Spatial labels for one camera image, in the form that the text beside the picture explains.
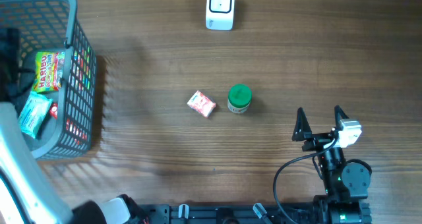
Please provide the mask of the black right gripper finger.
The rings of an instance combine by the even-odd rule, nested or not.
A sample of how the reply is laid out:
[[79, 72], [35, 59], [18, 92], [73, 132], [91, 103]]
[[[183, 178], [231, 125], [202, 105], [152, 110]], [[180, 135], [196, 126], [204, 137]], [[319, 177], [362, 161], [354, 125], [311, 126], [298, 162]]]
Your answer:
[[293, 141], [304, 141], [310, 140], [312, 136], [312, 130], [307, 120], [306, 114], [302, 107], [297, 110], [297, 118], [295, 128], [292, 134]]
[[342, 119], [349, 119], [349, 117], [344, 113], [343, 109], [339, 105], [334, 107], [334, 117], [336, 122], [336, 129], [340, 129], [340, 121]]

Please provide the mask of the green lid jar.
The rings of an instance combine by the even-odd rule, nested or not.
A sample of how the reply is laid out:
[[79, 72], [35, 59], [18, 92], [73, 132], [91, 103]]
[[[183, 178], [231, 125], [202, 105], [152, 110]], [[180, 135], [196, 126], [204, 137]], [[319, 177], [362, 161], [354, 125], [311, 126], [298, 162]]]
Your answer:
[[229, 90], [227, 96], [227, 107], [233, 113], [244, 113], [249, 108], [251, 99], [251, 89], [244, 84], [236, 84]]

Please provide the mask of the red white small box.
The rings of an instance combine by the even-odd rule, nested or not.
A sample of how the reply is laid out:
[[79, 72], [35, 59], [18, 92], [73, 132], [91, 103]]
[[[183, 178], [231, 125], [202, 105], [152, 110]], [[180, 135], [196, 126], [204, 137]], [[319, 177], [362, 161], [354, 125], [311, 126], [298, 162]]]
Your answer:
[[187, 105], [206, 118], [210, 116], [216, 107], [215, 102], [198, 90], [188, 100]]

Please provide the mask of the Haribo gummy worms bag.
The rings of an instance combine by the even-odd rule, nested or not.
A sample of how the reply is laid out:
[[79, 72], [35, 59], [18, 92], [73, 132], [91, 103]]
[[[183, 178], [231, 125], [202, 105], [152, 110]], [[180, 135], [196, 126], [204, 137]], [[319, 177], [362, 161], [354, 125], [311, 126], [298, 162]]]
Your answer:
[[64, 51], [39, 51], [35, 58], [36, 77], [32, 90], [38, 94], [58, 91], [65, 66]]

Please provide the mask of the teal wet wipes pack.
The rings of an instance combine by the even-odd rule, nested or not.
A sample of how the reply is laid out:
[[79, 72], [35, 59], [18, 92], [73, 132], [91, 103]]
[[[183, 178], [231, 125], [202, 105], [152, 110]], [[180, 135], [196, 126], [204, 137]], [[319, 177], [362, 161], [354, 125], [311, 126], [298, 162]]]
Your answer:
[[21, 131], [32, 138], [36, 138], [52, 103], [52, 99], [31, 91], [18, 117]]

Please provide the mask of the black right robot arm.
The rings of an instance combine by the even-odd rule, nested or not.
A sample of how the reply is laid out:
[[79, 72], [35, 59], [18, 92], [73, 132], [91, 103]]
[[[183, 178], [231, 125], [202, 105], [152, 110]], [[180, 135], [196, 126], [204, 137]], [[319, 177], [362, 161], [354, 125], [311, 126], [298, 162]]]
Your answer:
[[330, 132], [313, 133], [303, 108], [297, 110], [293, 141], [303, 141], [304, 152], [316, 152], [313, 158], [325, 187], [325, 195], [315, 196], [316, 223], [372, 222], [367, 203], [371, 183], [371, 166], [360, 160], [347, 160], [344, 149], [356, 143], [362, 134], [359, 121], [350, 119], [340, 106], [334, 108], [335, 126]]

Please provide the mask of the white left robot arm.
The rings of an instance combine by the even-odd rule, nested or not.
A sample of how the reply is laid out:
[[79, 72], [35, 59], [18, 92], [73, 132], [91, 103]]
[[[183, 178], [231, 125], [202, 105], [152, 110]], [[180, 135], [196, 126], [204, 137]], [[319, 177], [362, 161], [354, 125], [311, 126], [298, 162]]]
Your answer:
[[131, 218], [122, 198], [70, 208], [28, 149], [10, 102], [1, 103], [1, 213], [7, 223], [126, 223]]

